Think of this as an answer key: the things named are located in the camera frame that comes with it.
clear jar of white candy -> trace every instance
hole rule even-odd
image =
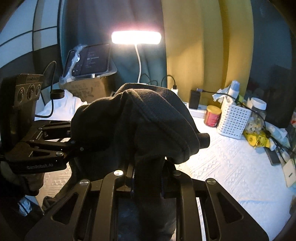
[[[266,102],[258,98],[251,98],[247,102],[247,107],[252,110],[251,116],[245,127],[248,134],[259,134],[264,127],[264,120],[266,117]]]

curtain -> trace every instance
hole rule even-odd
[[[66,1],[63,14],[63,63],[78,44],[111,41],[118,30],[153,30],[162,35],[159,45],[138,45],[142,73],[158,81],[166,75],[166,52],[161,0],[73,0]],[[134,45],[113,45],[111,55],[118,72],[115,84],[136,83],[139,75]],[[143,76],[140,82],[149,82]]]
[[[244,95],[254,40],[250,0],[162,0],[162,8],[167,72],[181,99],[189,101],[191,89],[214,92],[232,80]],[[211,104],[211,96],[203,93],[200,103]]]

yellow curtain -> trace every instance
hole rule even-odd
[[[244,95],[254,40],[250,0],[162,0],[162,7],[167,72],[180,98],[187,102],[191,89],[214,92],[232,80]],[[200,103],[211,104],[211,95],[203,93]]]

yellow snack bag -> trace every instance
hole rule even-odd
[[[270,141],[268,140],[268,138],[266,137],[263,131],[261,131],[259,134],[256,134],[256,133],[249,134],[246,131],[244,131],[243,134],[247,139],[248,143],[254,148],[270,147]]]

metal screw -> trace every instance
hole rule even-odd
[[[213,179],[213,178],[209,178],[209,179],[207,180],[207,183],[208,183],[209,185],[215,185],[215,184],[216,184],[216,180]]]
[[[174,175],[175,177],[179,177],[179,176],[181,176],[181,174],[182,174],[182,172],[180,172],[179,170],[174,170],[174,171],[173,171],[173,175]]]
[[[61,151],[56,152],[56,156],[62,156],[62,155],[63,155],[63,152],[61,152]]]
[[[88,180],[86,180],[86,179],[82,179],[80,182],[79,182],[79,184],[80,185],[87,185],[89,183],[89,181]]]
[[[115,176],[122,176],[123,175],[123,171],[122,170],[116,170],[115,172],[113,172],[113,174]]]

